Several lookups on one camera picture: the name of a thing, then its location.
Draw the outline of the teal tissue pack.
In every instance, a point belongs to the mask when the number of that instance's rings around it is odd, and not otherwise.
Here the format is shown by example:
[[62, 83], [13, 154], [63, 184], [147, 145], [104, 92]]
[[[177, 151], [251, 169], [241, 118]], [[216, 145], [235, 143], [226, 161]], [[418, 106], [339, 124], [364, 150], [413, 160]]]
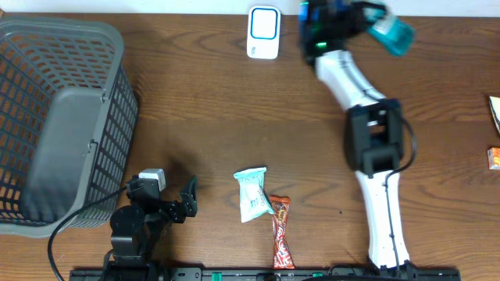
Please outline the teal tissue pack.
[[270, 200], [265, 194], [266, 167], [251, 168], [236, 172], [234, 178], [240, 187], [241, 222], [249, 222], [265, 213], [274, 214]]

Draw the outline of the blue mouthwash bottle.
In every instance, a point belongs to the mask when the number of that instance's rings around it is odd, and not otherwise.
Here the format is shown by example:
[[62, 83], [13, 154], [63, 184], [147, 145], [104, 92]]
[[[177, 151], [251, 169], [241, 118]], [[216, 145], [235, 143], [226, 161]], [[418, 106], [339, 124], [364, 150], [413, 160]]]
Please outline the blue mouthwash bottle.
[[416, 31], [399, 19], [383, 1], [368, 1], [363, 8], [370, 24], [367, 32], [394, 56], [404, 56], [412, 47]]

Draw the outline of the red brown snack bar wrapper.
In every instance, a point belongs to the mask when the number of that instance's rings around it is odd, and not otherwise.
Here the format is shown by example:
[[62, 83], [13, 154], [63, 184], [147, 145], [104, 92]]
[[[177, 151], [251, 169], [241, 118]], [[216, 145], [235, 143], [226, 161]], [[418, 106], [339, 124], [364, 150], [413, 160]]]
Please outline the red brown snack bar wrapper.
[[272, 196], [270, 201], [273, 208], [273, 268], [295, 269], [286, 238], [290, 198]]

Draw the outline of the yellow chips bag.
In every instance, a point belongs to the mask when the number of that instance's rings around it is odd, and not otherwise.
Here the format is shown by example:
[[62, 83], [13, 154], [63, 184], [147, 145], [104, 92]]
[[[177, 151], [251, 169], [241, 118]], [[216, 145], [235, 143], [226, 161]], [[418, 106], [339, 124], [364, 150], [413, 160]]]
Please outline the yellow chips bag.
[[488, 102], [496, 130], [500, 133], [500, 98], [489, 96]]

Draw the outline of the small orange snack packet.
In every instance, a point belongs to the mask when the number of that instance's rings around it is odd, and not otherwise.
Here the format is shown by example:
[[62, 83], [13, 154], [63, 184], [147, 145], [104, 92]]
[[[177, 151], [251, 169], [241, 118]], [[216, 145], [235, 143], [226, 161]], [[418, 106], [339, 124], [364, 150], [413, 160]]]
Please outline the small orange snack packet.
[[488, 167], [491, 170], [500, 170], [500, 148], [487, 150]]

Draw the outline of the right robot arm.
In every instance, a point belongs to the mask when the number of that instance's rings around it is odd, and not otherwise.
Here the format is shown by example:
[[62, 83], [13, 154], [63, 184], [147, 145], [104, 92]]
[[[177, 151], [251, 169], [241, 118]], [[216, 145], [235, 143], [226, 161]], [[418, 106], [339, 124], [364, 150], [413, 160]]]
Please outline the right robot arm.
[[404, 134], [413, 129], [395, 98], [386, 98], [362, 74], [346, 48], [368, 33], [394, 56], [413, 43], [414, 29], [383, 1], [304, 1], [298, 16], [303, 55], [345, 112], [344, 153], [362, 189], [370, 232], [368, 259], [382, 275], [404, 278], [409, 262], [398, 201], [408, 168]]

